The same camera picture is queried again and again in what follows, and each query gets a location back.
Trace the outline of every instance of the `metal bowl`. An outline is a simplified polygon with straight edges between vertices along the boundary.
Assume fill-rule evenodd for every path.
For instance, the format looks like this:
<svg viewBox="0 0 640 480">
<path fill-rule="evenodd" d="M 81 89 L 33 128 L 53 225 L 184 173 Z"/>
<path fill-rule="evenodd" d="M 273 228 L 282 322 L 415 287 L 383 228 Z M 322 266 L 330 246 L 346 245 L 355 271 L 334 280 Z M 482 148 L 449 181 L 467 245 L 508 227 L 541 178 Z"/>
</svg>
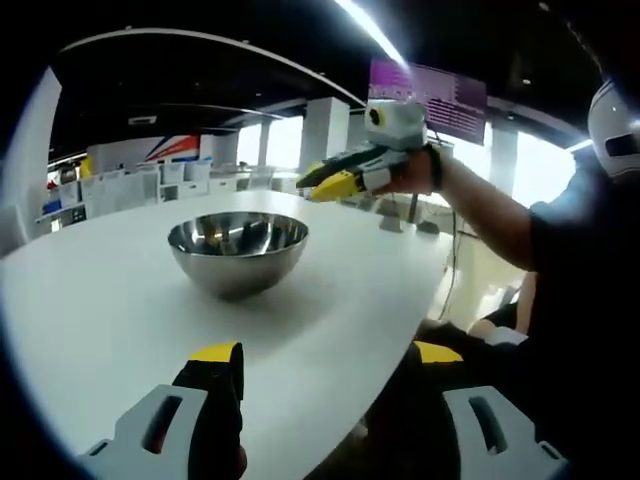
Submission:
<svg viewBox="0 0 640 480">
<path fill-rule="evenodd" d="M 169 245 L 196 285 L 222 298 L 271 288 L 295 266 L 309 228 L 284 215 L 229 212 L 176 225 Z"/>
</svg>

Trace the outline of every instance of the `black sleeve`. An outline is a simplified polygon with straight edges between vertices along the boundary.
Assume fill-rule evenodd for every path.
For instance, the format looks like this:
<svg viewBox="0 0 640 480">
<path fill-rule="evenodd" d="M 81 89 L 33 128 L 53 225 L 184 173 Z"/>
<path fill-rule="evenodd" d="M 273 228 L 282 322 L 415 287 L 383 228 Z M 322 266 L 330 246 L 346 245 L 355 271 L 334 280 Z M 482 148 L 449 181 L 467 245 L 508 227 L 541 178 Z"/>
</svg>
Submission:
<svg viewBox="0 0 640 480">
<path fill-rule="evenodd" d="M 576 269 L 589 263 L 589 256 L 606 240 L 606 209 L 606 198 L 585 175 L 576 175 L 553 202 L 532 205 L 534 270 Z"/>
</svg>

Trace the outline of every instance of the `human arm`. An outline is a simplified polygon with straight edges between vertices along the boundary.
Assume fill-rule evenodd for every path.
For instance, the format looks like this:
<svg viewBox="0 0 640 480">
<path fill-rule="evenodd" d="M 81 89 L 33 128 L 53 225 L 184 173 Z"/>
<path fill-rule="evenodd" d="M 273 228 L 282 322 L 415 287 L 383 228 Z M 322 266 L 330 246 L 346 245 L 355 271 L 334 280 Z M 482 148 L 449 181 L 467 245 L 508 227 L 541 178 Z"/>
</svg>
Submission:
<svg viewBox="0 0 640 480">
<path fill-rule="evenodd" d="M 536 296 L 536 282 L 538 274 L 528 272 L 522 281 L 520 287 L 520 297 L 518 298 L 518 306 L 516 307 L 516 331 L 524 333 L 529 331 L 529 322 L 531 321 L 531 309 L 533 308 L 533 299 Z"/>
<path fill-rule="evenodd" d="M 509 263 L 533 270 L 531 218 L 527 208 L 480 178 L 459 161 L 442 156 L 441 195 L 491 250 Z M 382 192 L 431 194 L 431 158 L 410 154 L 406 172 Z"/>
</svg>

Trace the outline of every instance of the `desk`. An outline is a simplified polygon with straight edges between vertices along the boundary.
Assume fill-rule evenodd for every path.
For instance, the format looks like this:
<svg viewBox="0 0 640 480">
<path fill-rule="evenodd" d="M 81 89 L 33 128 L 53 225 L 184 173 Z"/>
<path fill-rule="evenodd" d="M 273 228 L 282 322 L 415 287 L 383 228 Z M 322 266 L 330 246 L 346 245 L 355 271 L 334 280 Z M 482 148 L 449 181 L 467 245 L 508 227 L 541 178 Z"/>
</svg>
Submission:
<svg viewBox="0 0 640 480">
<path fill-rule="evenodd" d="M 167 244 L 199 215 L 260 210 L 298 218 L 310 238 L 276 287 L 241 303 L 201 292 Z M 283 193 L 221 193 L 73 225 L 4 261 L 7 336 L 36 406 L 73 453 L 170 383 L 207 345 L 245 349 L 243 478 L 299 480 L 375 400 L 441 280 L 451 238 L 396 234 L 380 216 Z"/>
</svg>

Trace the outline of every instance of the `person's hand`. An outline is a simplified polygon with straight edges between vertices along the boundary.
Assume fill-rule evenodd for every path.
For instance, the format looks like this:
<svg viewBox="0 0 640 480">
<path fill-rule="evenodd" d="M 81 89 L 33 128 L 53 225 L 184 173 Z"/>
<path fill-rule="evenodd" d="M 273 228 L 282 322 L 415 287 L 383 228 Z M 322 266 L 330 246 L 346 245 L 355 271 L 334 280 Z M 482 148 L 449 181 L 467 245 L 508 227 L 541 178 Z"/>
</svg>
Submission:
<svg viewBox="0 0 640 480">
<path fill-rule="evenodd" d="M 409 161 L 404 171 L 391 180 L 388 185 L 375 190 L 375 195 L 383 193 L 417 193 L 431 195 L 431 158 L 424 150 L 416 150 L 407 154 Z"/>
</svg>

